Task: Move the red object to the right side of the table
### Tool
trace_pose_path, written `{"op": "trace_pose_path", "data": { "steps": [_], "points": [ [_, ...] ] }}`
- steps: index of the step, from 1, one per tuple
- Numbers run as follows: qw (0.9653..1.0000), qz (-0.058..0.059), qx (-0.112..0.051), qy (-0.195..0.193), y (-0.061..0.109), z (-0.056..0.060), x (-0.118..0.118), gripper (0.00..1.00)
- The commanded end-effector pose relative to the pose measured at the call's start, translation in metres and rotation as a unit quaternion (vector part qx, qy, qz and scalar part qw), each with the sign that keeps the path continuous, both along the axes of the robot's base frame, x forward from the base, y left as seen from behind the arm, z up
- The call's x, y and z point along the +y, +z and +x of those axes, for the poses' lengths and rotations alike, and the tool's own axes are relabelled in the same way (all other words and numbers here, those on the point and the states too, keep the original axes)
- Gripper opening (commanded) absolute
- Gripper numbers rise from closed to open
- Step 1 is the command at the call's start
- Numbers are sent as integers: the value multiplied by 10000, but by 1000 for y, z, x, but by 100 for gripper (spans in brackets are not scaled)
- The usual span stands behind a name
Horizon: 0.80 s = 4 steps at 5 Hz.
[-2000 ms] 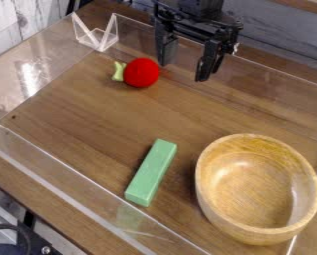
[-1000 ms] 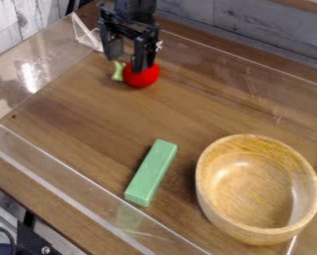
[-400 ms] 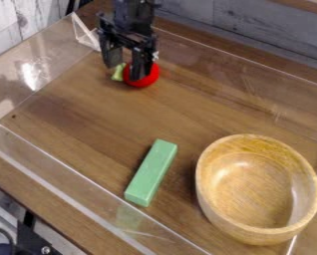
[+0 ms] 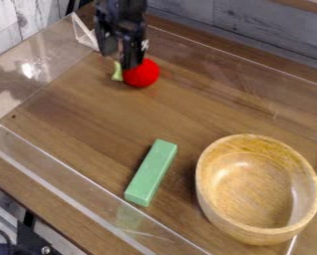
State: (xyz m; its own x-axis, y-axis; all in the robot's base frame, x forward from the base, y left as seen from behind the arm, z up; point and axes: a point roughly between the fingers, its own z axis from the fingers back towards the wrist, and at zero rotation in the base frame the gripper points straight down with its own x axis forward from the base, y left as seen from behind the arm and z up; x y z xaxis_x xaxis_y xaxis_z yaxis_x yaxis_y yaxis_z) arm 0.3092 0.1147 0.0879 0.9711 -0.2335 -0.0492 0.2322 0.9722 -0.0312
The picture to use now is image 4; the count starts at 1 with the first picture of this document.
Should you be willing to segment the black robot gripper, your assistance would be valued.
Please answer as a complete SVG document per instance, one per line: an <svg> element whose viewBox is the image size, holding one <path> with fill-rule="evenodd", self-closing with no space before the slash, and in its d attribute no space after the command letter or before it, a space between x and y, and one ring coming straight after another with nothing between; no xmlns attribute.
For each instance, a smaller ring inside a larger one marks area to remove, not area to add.
<svg viewBox="0 0 317 255"><path fill-rule="evenodd" d="M96 0L94 32L104 57L118 51L121 37L121 67L134 68L144 59L145 12L148 0Z"/></svg>

